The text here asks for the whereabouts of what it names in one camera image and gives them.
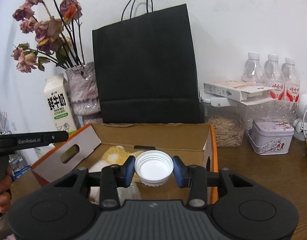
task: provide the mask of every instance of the screw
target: screw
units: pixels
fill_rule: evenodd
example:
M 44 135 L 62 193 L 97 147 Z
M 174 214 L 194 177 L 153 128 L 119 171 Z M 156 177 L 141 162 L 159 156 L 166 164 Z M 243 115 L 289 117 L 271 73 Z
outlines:
M 189 201 L 189 205 L 191 205 L 192 207 L 202 207 L 205 205 L 205 202 L 202 199 L 194 198 Z
M 105 199 L 101 202 L 104 207 L 115 207 L 117 205 L 117 201 L 111 198 Z

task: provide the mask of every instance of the milk carton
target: milk carton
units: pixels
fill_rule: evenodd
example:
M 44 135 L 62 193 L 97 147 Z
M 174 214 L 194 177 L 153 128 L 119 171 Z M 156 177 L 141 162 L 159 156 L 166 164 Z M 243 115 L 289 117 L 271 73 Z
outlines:
M 79 121 L 71 111 L 69 86 L 63 73 L 47 79 L 44 94 L 56 129 L 74 133 Z

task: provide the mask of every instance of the finger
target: finger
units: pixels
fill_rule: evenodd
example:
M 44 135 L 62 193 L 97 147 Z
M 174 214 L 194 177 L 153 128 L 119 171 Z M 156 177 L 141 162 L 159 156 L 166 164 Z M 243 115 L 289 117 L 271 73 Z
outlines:
M 10 165 L 7 168 L 6 174 L 9 175 L 9 176 L 12 176 L 12 167 Z
M 0 181 L 0 193 L 9 190 L 11 186 L 12 178 L 6 175 L 6 177 Z
M 7 205 L 11 200 L 11 196 L 8 192 L 3 192 L 0 195 L 0 207 Z
M 0 207 L 0 213 L 4 214 L 10 209 L 10 202 L 7 205 Z

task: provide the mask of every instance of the open cardboard packaging box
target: open cardboard packaging box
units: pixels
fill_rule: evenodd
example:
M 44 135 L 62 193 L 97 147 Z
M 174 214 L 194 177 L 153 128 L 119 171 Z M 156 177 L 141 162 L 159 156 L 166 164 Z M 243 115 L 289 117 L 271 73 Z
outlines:
M 52 149 L 31 166 L 43 186 L 61 178 L 75 168 L 90 168 L 112 146 L 121 145 L 127 152 L 136 152 L 135 146 L 150 146 L 178 155 L 185 165 L 206 166 L 218 172 L 215 132 L 209 124 L 87 124 L 72 134 L 68 141 Z M 76 149 L 75 155 L 68 155 Z M 143 200 L 182 199 L 186 203 L 189 189 L 178 188 L 173 174 L 159 187 L 137 184 Z M 216 188 L 208 189 L 208 201 L 217 200 Z

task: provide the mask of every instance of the gray gripper base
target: gray gripper base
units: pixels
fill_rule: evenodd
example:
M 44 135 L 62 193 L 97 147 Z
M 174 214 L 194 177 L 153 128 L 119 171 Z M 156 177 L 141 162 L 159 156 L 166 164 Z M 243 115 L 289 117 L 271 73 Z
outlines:
M 181 200 L 132 201 L 103 212 L 76 240 L 229 240 L 206 213 L 188 210 Z

